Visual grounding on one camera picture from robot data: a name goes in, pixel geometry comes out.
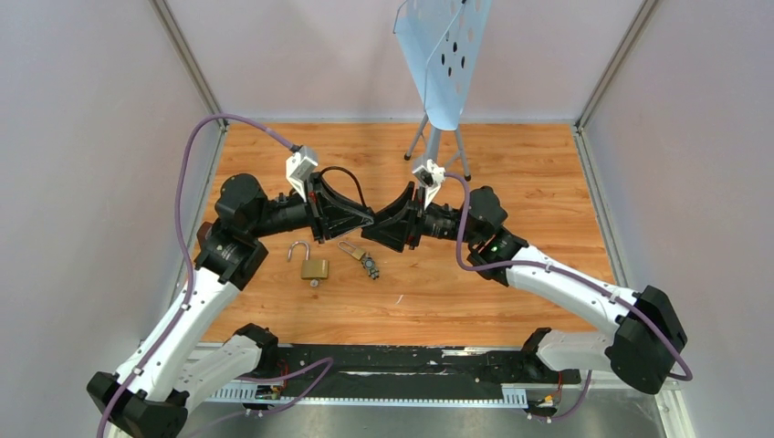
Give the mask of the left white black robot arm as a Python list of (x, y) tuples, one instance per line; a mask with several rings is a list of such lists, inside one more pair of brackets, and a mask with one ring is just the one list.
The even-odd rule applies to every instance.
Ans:
[(336, 192), (319, 172), (299, 189), (269, 198), (248, 173), (228, 178), (213, 223), (201, 226), (199, 254), (187, 256), (187, 279), (151, 334), (115, 371), (97, 372), (87, 391), (99, 408), (99, 433), (114, 425), (132, 437), (175, 437), (188, 416), (240, 375), (272, 375), (277, 338), (249, 324), (219, 349), (190, 362), (217, 316), (245, 289), (267, 258), (262, 238), (307, 227), (325, 242), (371, 225), (373, 210)]

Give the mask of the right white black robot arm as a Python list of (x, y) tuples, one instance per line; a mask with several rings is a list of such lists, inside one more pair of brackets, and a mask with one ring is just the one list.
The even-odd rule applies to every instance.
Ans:
[(453, 240), (465, 270), (543, 297), (594, 326), (584, 333), (535, 330), (521, 356), (523, 372), (534, 381), (560, 370), (600, 370), (656, 394), (669, 379), (692, 379), (681, 356), (687, 335), (662, 289), (634, 290), (583, 274), (511, 233), (506, 219), (490, 186), (470, 191), (468, 204), (453, 208), (426, 203), (424, 189), (409, 183), (361, 234), (397, 252), (414, 249), (425, 236)]

